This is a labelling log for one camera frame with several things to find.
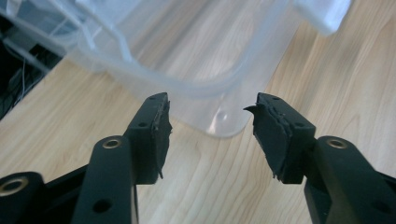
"transparent plastic bin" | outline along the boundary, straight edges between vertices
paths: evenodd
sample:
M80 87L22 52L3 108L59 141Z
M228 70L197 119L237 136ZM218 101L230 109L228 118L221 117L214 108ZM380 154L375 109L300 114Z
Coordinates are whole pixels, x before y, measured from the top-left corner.
M171 114L206 133L240 132L300 18L335 32L350 0L0 0L0 14L141 100L167 91Z
M287 0L142 1L116 25L132 60L109 31L78 48L134 96L167 91L171 115L228 137L247 124L300 20Z

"black object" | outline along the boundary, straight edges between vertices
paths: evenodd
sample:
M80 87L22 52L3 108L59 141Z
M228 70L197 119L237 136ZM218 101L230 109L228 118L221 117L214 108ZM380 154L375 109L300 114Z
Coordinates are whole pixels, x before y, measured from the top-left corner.
M168 112L166 93L150 96L123 136L102 139L88 165L48 184L32 172L0 179L0 223L137 223L136 185L163 175Z
M0 16L0 38L3 33L12 27L12 23ZM0 41L0 95L7 91L8 82L15 72L22 66L22 62L12 57L6 50L3 41Z
M377 172L347 140L315 139L315 126L280 98L259 93L253 133L274 175L301 184L314 223L396 223L396 179Z

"wooden table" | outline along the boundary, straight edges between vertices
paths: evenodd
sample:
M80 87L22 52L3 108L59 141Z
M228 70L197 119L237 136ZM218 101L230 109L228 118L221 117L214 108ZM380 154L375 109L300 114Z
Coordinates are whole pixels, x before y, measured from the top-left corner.
M396 2L355 1L335 35L303 23L266 92L318 130L353 142L396 176ZM108 74L63 60L0 122L0 176L46 181L86 164L100 139L122 134L141 103ZM164 180L138 187L142 223L309 223L303 186L273 179L251 121L217 139L171 120Z

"white wire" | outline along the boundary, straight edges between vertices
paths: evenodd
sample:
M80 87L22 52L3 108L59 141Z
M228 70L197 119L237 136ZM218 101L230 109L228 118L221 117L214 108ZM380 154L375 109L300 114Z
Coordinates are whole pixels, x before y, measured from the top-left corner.
M44 65L42 62L40 62L37 58L35 58L33 55L31 55L28 51L25 49L21 48L8 38L3 39L4 45L8 45L11 49L13 49L16 53L22 56L22 58L26 59L28 63L30 63L32 66L40 69L44 73L49 73L50 69Z
M19 60L23 61L23 58L22 58L20 55L14 53L14 50L11 50L11 49L9 48L8 45L3 44L3 46L4 46L4 48L7 50L7 52L8 52L11 56L13 56L13 57L16 58L16 59L19 59Z
M28 88L26 88L25 93L28 92L29 90L31 90L35 84L37 84L39 81L41 81L41 79L43 79L44 76L39 77L36 81L34 81Z
M26 61L25 61L25 59L23 59L23 68L22 68L22 93L21 93L21 95L18 97L18 99L14 102L14 106L22 100L22 98L23 98L23 96L24 96L24 94L25 94L25 80L24 80L24 76L25 76L25 64L26 64Z

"screw hole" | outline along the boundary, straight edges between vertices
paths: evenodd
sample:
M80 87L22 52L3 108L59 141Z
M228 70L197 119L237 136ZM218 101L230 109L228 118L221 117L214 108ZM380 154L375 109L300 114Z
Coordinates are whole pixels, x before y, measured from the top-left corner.
M8 183L7 185L5 185L3 187L4 190L14 190L19 188L22 185L21 181L16 181L16 182L12 182L12 183Z
M329 139L327 140L327 144L331 147L336 147L336 148L347 148L347 144L345 144L343 141L337 140L337 139Z
M148 125L147 125L147 123L145 123L145 122L141 122L141 123L139 123L137 126L139 126L139 127L141 127L141 128L144 128L144 127L146 127L146 126L148 126Z
M118 139L110 139L103 143L104 148L115 148L121 145L121 141Z
M303 123L300 123L300 122L295 123L295 125L296 125L297 127L300 127L300 128L302 128L302 127L305 126Z
M386 203L383 203L379 200L375 200L372 202L372 207L375 208L376 210L382 212L382 213L386 213L386 214L390 214L392 213L389 205L387 205Z
M92 209L95 213L104 213L108 211L108 209L110 209L112 205L113 204L111 204L111 201L109 199L101 199L93 205Z
M25 176L10 179L0 186L0 197L17 193L20 190L24 189L28 185L28 183L29 180Z

